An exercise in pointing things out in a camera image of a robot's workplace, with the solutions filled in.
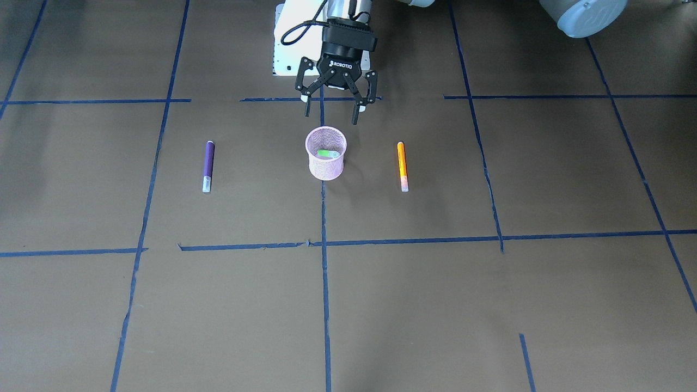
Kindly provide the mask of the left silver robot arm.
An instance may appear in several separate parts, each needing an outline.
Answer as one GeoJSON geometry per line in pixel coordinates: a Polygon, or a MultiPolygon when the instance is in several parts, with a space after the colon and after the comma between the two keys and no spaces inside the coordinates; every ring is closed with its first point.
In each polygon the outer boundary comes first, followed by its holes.
{"type": "MultiPolygon", "coordinates": [[[[588,38],[615,22],[627,1],[540,1],[540,6],[567,37],[588,38]]],[[[372,21],[372,1],[286,1],[280,15],[296,21],[293,27],[276,26],[274,39],[294,46],[315,30],[319,42],[299,53],[294,67],[294,89],[309,116],[311,100],[321,87],[348,91],[354,107],[352,124],[377,100],[378,74],[363,65],[365,54],[374,52],[377,37],[372,21]]]]}

